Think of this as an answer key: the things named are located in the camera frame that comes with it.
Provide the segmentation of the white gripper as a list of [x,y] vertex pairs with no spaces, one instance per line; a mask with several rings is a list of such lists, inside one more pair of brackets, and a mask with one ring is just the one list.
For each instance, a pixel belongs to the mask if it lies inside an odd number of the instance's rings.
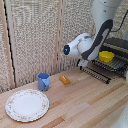
[[89,61],[84,59],[79,59],[78,61],[78,67],[86,67]]

